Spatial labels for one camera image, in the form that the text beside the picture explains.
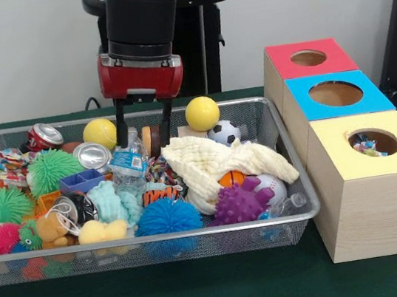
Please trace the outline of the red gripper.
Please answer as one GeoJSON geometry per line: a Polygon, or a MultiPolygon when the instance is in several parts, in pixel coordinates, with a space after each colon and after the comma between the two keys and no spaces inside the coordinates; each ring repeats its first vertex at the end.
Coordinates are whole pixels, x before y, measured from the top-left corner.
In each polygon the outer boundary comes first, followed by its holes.
{"type": "Polygon", "coordinates": [[[97,67],[102,95],[116,100],[117,145],[120,147],[129,145],[123,100],[130,95],[153,95],[161,99],[163,105],[159,137],[160,146],[166,147],[171,137],[172,98],[178,96],[183,81],[181,57],[171,55],[159,61],[132,61],[113,58],[104,53],[98,56],[97,67]]]}

